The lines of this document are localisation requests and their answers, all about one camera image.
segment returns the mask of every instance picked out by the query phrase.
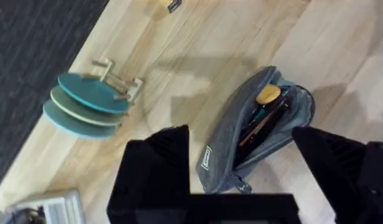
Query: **stack of plates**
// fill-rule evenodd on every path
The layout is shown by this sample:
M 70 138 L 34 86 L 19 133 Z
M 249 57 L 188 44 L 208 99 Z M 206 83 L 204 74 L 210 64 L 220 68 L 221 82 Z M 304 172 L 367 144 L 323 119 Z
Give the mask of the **stack of plates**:
M 44 115 L 58 127 L 85 138 L 105 139 L 114 134 L 128 109 L 128 101 L 113 87 L 92 78 L 66 73 L 50 92 Z

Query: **wooden floor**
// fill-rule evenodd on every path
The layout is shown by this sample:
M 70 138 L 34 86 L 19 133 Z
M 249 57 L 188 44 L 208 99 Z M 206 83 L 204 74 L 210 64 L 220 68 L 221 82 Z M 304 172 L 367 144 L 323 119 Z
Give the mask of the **wooden floor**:
M 71 71 L 111 58 L 145 87 L 107 141 L 78 139 L 41 118 L 0 186 L 0 209 L 45 190 L 77 188 L 87 223 L 108 223 L 108 197 L 130 139 L 167 126 L 191 129 L 194 171 L 218 110 L 259 67 L 276 65 L 311 90 L 315 127 L 383 141 L 383 0 L 185 0 L 165 15 L 155 0 L 110 0 Z M 333 212 L 294 144 L 260 162 L 255 192 L 291 192 L 304 223 Z

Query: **black object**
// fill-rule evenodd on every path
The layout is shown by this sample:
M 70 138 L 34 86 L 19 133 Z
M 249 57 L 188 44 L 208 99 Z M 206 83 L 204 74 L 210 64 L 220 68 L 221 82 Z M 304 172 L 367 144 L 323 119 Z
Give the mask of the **black object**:
M 290 194 L 190 194 L 188 141 L 188 126 L 181 126 L 127 144 L 107 207 L 111 224 L 300 223 Z
M 0 0 L 0 182 L 108 0 Z
M 383 143 L 362 144 L 314 128 L 292 136 L 339 224 L 383 223 Z
M 175 9 L 177 9 L 182 3 L 182 0 L 171 0 L 168 4 L 167 9 L 169 13 L 172 13 Z

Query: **label tag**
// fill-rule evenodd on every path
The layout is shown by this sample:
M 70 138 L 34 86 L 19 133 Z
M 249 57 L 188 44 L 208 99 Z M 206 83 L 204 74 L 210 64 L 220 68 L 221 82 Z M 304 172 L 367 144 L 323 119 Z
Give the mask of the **label tag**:
M 212 149 L 209 146 L 206 146 L 203 162 L 201 163 L 202 168 L 208 170 L 208 162 L 210 161 Z

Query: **yellow eraser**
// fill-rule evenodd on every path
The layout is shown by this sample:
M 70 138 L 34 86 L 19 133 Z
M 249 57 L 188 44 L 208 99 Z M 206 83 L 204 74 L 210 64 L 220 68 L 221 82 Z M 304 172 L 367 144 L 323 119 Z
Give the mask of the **yellow eraser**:
M 281 94 L 281 89 L 278 86 L 268 84 L 256 97 L 259 104 L 265 105 L 274 101 Z

